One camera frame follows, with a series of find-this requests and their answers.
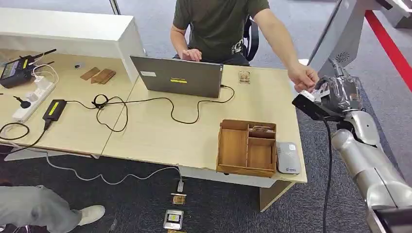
black cable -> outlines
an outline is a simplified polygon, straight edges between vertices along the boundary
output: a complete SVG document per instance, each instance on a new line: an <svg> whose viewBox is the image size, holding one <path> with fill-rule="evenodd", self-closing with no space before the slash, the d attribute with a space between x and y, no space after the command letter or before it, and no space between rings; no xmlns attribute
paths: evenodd
<svg viewBox="0 0 412 233"><path fill-rule="evenodd" d="M110 129L110 130L113 131L113 132L122 132L122 131L126 128L127 123L128 123L128 121L129 121L129 113L128 113L129 109L128 109L128 107L127 107L127 104L128 104L128 103L140 103L140 102L147 102L147 101L152 101L152 100L168 100L168 101L172 104L172 110L171 110L171 112L170 112L170 116L171 116L171 118L172 118L174 121L179 122L179 123L182 123L182 124L194 124L194 123L196 123L196 122L199 120L199 118L200 118L200 107L199 107L200 103L203 103L203 102L227 103L227 102L229 102L231 99L233 99L233 97L234 97L234 95L235 95L235 90L234 90L232 87L226 86L226 85L222 85L222 84L220 85L220 87L230 88L230 89L232 90L232 92L233 92L233 93L232 93L232 96L231 96L228 100L225 100L225 101L201 100L201 101L197 102L197 118L196 118L194 121L190 121L190 122L181 121L181 120L178 120L178 119L174 118L174 116L173 116L174 104L173 104L173 101L172 101L171 99L167 98L167 97L158 97L158 98L152 98L152 99L147 99L147 100L123 101L122 98L120 98L120 97L118 97L118 96L114 96L114 97L112 97L112 98L108 98L106 95L99 94L99 95L96 95L96 97L95 97L94 100L92 101L92 104L94 105L94 107L87 107L87 106L85 106L83 103L81 103L81 102L79 102L79 101L77 101L77 100L68 100L67 102L79 103L79 104L81 104L83 107L85 107L85 108L87 108L87 109L98 109L98 110L97 110L97 113L96 113L96 119L97 119L97 122L98 122L99 124L106 126L108 129ZM103 97L105 100L104 100L102 103L97 103L97 98L98 98L98 97ZM113 99L119 99L120 101L119 101L119 102L110 102L110 101L113 100ZM121 130L112 129L112 128L110 128L106 123L103 123L103 122L101 122L101 121L99 120L99 113L100 113L100 111L103 110L103 108L104 108L106 105L109 105L109 104L123 104L124 107L126 108L126 122L125 122L125 124L124 124L124 126L123 126L123 128L122 128Z"/></svg>
<svg viewBox="0 0 412 233"><path fill-rule="evenodd" d="M25 137L26 135L28 135L29 132L30 132L30 129L29 129L29 127L28 127L27 125L22 124L22 123L18 123L18 122L12 122L12 123L5 124L5 125L0 129L0 135L1 135L1 132L2 132L7 126L9 126L9 125L20 125L20 126L23 126L24 128L26 128L27 131L26 131L25 134L23 134L23 135L20 136L20 137L7 138L7 137L1 137L1 136L0 136L0 139L6 140L6 141L18 140L18 139L24 138L24 137Z"/></svg>
<svg viewBox="0 0 412 233"><path fill-rule="evenodd" d="M13 154L13 153L16 153L16 152L25 150L25 149L27 149L27 148L31 148L31 147L33 147L34 145L36 145L36 144L40 141L40 139L43 137L43 135L44 135L45 132L46 132L46 130L43 130L43 132L41 133L40 137L39 137L33 144L31 144L31 145L29 145L29 146L22 147L22 148L20 148L20 149L17 149L17 150L15 150L15 151L12 151L12 152L9 152L9 153L0 152L0 154Z"/></svg>
<svg viewBox="0 0 412 233"><path fill-rule="evenodd" d="M26 136L26 135L29 133L30 129L29 129L29 127L28 127L27 125L24 125L24 124L21 124L21 123L17 123L17 122L13 122L13 123L8 123L8 124L6 124L5 126L3 126L3 127L1 128L0 133L1 133L1 131L2 131L7 125L14 125L14 124L16 124L16 125L22 125L22 126L24 126L24 127L27 129L27 132L26 132L23 136L18 137L17 139L20 139L20 138ZM29 145L29 146L26 146L26 147L22 147L22 148L20 148L20 149L17 149L17 150L15 150L15 151L12 151L12 152L8 152L8 153L0 152L0 154L13 154L13 153L16 153L16 152L19 152L19 151L22 151L22 150L25 150L25 149L28 149L28 148L32 148L33 146L35 146L35 145L40 141L40 139L43 137L44 133L49 129L49 127L51 126L51 124L52 124L52 121L51 121L51 120L46 120L46 122L44 123L43 132L41 133L40 137L39 137L33 144L31 144L31 145Z"/></svg>
<svg viewBox="0 0 412 233"><path fill-rule="evenodd" d="M327 129L327 138L329 141L329 171L327 175L327 186L326 186L326 194L325 194L325 202L323 205L323 232L326 233L326 210L327 210L327 200L329 198L329 191L330 191L330 181L332 178L332 136L330 134L330 127L327 123L326 119L323 118L323 122L325 123Z"/></svg>

power adapter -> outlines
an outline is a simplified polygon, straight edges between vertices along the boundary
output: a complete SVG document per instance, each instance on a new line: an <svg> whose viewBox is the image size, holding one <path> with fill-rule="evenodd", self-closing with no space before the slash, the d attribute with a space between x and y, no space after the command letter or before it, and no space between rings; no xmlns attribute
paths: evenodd
<svg viewBox="0 0 412 233"><path fill-rule="evenodd" d="M46 124L44 125L44 130L46 131L52 122L58 121L64 108L66 107L67 101L65 100L52 100L47 111L43 115L43 120Z"/></svg>

white label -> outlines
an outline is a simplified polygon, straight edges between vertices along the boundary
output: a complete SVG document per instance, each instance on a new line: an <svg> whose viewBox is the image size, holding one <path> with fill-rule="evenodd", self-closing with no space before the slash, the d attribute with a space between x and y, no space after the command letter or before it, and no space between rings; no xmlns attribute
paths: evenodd
<svg viewBox="0 0 412 233"><path fill-rule="evenodd" d="M140 73L141 73L143 76L156 77L156 73L154 73L154 72L141 71Z"/></svg>

gray pants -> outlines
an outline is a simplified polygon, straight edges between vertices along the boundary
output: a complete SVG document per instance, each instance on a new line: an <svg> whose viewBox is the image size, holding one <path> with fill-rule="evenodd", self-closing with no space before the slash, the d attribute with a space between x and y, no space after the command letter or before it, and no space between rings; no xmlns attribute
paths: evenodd
<svg viewBox="0 0 412 233"><path fill-rule="evenodd" d="M50 233L67 233L79 224L82 214L44 186L0 186L0 226L47 226Z"/></svg>

olive green t-shirt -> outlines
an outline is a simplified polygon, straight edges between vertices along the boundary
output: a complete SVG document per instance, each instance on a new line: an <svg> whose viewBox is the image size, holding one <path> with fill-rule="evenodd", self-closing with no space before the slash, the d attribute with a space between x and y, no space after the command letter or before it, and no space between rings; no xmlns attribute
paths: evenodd
<svg viewBox="0 0 412 233"><path fill-rule="evenodd" d="M267 8L268 0L177 0L173 25L190 25L189 47L202 59L224 59L242 51L246 17Z"/></svg>

